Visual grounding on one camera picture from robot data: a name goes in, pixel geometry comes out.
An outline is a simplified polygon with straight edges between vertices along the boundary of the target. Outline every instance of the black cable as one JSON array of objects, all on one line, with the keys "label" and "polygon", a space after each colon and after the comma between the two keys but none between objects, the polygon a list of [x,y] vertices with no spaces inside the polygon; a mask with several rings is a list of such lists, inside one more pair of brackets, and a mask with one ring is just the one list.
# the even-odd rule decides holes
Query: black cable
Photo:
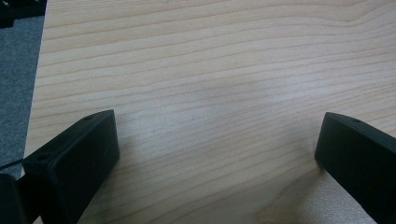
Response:
[{"label": "black cable", "polygon": [[2,165],[2,166],[0,166],[0,171],[5,170],[5,169],[7,169],[8,167],[14,166],[14,165],[19,164],[19,163],[22,163],[22,162],[23,162],[23,159],[20,159],[20,160],[18,160],[18,161],[10,162],[9,164],[6,164],[6,165]]}]

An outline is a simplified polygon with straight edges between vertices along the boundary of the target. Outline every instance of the black rectangular object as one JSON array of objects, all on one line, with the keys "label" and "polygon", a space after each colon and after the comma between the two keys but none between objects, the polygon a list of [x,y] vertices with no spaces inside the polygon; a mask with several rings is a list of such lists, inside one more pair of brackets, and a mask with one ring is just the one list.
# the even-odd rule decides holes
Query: black rectangular object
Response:
[{"label": "black rectangular object", "polygon": [[315,159],[378,223],[396,221],[396,139],[326,113]]},{"label": "black rectangular object", "polygon": [[0,202],[1,223],[29,223],[17,182],[11,175],[0,174]]},{"label": "black rectangular object", "polygon": [[120,157],[114,111],[79,120],[23,162],[45,223],[76,223]]}]

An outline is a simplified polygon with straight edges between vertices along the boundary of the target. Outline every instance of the wooden table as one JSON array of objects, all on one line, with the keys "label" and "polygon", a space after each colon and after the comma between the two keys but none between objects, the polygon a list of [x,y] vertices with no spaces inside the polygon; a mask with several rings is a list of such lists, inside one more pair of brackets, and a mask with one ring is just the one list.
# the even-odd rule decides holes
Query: wooden table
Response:
[{"label": "wooden table", "polygon": [[113,108],[81,223],[374,223],[317,167],[326,111],[396,135],[392,1],[51,0],[26,155]]}]

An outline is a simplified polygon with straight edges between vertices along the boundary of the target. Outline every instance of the light wood grain surface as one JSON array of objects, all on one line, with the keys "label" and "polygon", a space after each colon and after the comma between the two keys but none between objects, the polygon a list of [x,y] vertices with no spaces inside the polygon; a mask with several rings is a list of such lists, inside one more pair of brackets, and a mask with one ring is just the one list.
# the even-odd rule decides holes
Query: light wood grain surface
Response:
[{"label": "light wood grain surface", "polygon": [[317,167],[326,111],[396,135],[396,2],[49,0],[26,155],[113,108],[81,223],[374,223]]}]

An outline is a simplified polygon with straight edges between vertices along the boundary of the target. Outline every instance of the gray carpet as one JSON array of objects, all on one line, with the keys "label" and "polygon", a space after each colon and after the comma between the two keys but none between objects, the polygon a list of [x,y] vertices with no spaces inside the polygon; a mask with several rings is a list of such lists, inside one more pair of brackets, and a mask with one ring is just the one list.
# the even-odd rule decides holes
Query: gray carpet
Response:
[{"label": "gray carpet", "polygon": [[[0,165],[23,157],[44,17],[0,29]],[[16,165],[1,173],[21,176]]]}]

